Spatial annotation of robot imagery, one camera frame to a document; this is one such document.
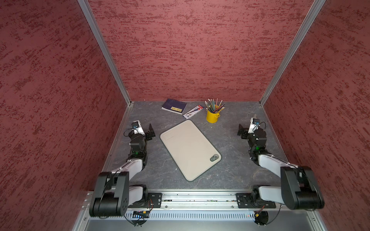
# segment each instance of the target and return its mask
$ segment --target red wall panel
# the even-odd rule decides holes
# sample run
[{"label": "red wall panel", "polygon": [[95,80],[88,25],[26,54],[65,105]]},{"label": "red wall panel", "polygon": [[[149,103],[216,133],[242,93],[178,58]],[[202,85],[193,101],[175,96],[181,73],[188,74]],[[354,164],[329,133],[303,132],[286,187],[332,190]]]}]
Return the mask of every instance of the red wall panel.
[{"label": "red wall panel", "polygon": [[327,0],[265,104],[288,159],[314,170],[331,231],[370,226],[369,12]]},{"label": "red wall panel", "polygon": [[258,101],[312,0],[90,0],[132,100]]},{"label": "red wall panel", "polygon": [[125,101],[77,1],[0,9],[0,230],[70,230]]}]

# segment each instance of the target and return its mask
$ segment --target notebook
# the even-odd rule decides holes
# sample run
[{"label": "notebook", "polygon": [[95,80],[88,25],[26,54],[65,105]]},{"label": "notebook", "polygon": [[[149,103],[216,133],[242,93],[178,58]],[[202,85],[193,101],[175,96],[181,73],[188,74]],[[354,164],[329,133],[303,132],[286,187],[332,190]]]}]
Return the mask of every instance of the notebook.
[{"label": "notebook", "polygon": [[191,120],[163,132],[160,139],[188,181],[195,180],[221,160],[221,154]]},{"label": "notebook", "polygon": [[186,105],[187,103],[184,102],[180,102],[174,99],[167,99],[167,101],[164,102],[164,104],[162,105],[162,109],[182,115]]}]

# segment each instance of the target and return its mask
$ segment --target cable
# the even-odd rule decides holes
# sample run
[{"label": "cable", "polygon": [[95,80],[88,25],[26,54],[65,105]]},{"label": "cable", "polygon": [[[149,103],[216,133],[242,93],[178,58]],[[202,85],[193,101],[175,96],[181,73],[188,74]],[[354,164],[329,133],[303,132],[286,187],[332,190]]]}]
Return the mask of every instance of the cable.
[{"label": "cable", "polygon": [[152,201],[152,199],[149,199],[151,202],[152,202],[152,208],[149,210],[149,213],[152,211],[152,209],[153,209],[153,207],[154,207],[154,203],[153,203],[153,201]]},{"label": "cable", "polygon": [[126,129],[126,131],[124,131],[124,132],[123,132],[123,136],[126,136],[126,135],[125,135],[125,132],[127,132],[128,130],[136,130],[136,131],[139,133],[139,131],[138,131],[136,128],[129,128],[129,129]]},{"label": "cable", "polygon": [[263,206],[262,209],[260,209],[259,211],[257,211],[257,213],[260,214],[264,208],[265,208],[265,206]]},{"label": "cable", "polygon": [[255,131],[256,130],[256,128],[258,128],[261,124],[265,124],[265,128],[264,128],[264,130],[266,129],[266,123],[265,122],[261,122],[261,123],[259,123],[259,124],[257,124],[254,128],[253,128],[253,130],[252,131]]},{"label": "cable", "polygon": [[127,220],[128,222],[130,222],[130,224],[132,224],[133,226],[135,226],[135,227],[136,227],[136,225],[135,225],[134,223],[132,223],[131,221],[129,221],[125,215],[123,215],[123,216],[126,218],[126,220]]},{"label": "cable", "polygon": [[274,219],[272,219],[272,221],[270,221],[270,222],[267,222],[265,225],[268,225],[268,224],[271,224],[271,222],[273,222],[277,217],[278,217],[278,215],[279,215],[279,213],[280,213],[280,209],[281,209],[281,204],[280,204],[280,208],[279,208],[279,211],[277,212],[277,215],[274,217]]},{"label": "cable", "polygon": [[[286,162],[286,161],[284,161],[284,160],[282,160],[282,159],[280,159],[280,158],[277,158],[277,157],[274,157],[273,155],[272,155],[272,153],[269,153],[268,152],[268,154],[271,154],[271,156],[270,155],[267,155],[267,156],[269,156],[269,157],[272,157],[272,158],[275,158],[275,159],[278,159],[279,161],[281,161],[281,162],[284,162],[284,163],[286,163],[286,164],[288,164],[288,165],[290,165],[290,166],[292,166],[292,167],[294,167],[294,168],[296,168],[296,169],[299,169],[297,166],[294,166],[294,165],[292,165],[291,163],[288,163],[288,162]],[[309,181],[309,182],[311,182],[311,184],[312,184],[312,186],[313,186],[313,188],[316,190],[316,194],[317,195],[319,195],[318,194],[318,190],[317,190],[317,188],[315,187],[315,184],[308,178],[308,176],[304,173],[304,172],[301,172],[302,174],[304,174],[305,176],[306,176],[306,178],[307,178],[307,180]]]},{"label": "cable", "polygon": [[[113,176],[109,179],[109,181],[107,181],[106,183],[105,183],[105,186],[104,186],[104,190],[103,190],[103,195],[101,195],[101,198],[100,198],[100,201],[99,201],[99,206],[98,206],[98,214],[99,214],[99,209],[100,209],[100,205],[101,205],[101,200],[103,200],[103,196],[104,196],[104,194],[105,194],[105,190],[106,190],[106,188],[107,188],[107,185],[108,185],[108,183],[111,181],[111,179],[113,179],[114,180],[114,176],[117,174],[117,172],[120,170],[120,168],[113,174]],[[99,218],[100,219],[107,219],[109,216],[106,216],[106,217],[100,217],[99,216]]]}]

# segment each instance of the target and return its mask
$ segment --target gray table surface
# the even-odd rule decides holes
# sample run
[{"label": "gray table surface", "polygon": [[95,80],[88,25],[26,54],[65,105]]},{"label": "gray table surface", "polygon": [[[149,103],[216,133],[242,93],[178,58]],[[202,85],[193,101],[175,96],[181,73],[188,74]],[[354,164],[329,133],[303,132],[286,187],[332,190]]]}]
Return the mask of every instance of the gray table surface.
[{"label": "gray table surface", "polygon": [[[204,101],[187,103],[185,112],[198,104],[204,106]],[[205,109],[191,118],[221,153],[222,160],[194,181],[188,182],[159,138],[162,132],[183,122],[184,117],[162,110],[163,102],[134,102],[126,128],[131,127],[132,121],[139,120],[146,132],[151,123],[156,137],[148,141],[147,166],[131,179],[130,185],[145,184],[150,189],[249,189],[255,184],[279,186],[279,177],[255,165],[247,153],[249,148],[247,140],[242,140],[236,135],[239,123],[243,127],[248,127],[250,118],[256,114],[261,121],[267,124],[266,148],[276,157],[286,160],[283,151],[274,139],[272,128],[267,123],[261,106],[258,102],[225,103],[226,108],[220,113],[221,116],[216,123],[206,121]],[[129,142],[128,137],[120,138],[112,169],[125,163],[130,152]]]}]

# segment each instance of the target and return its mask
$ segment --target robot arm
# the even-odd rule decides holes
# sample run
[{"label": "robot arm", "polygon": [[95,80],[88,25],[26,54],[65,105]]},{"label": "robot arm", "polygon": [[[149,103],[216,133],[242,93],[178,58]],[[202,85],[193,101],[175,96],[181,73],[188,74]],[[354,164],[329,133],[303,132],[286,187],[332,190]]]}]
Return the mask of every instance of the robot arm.
[{"label": "robot arm", "polygon": [[149,131],[144,133],[140,121],[132,123],[131,151],[126,163],[111,172],[99,174],[90,205],[90,216],[123,216],[127,207],[135,203],[138,207],[147,205],[148,192],[145,185],[129,186],[134,175],[145,168],[147,163],[147,141],[155,137],[154,130],[149,125]]},{"label": "robot arm", "polygon": [[250,159],[279,176],[281,187],[255,187],[251,198],[285,204],[292,210],[323,208],[324,198],[313,171],[306,166],[285,162],[269,153],[266,150],[266,132],[260,127],[262,123],[254,116],[248,129],[239,125],[238,135],[248,140]]}]

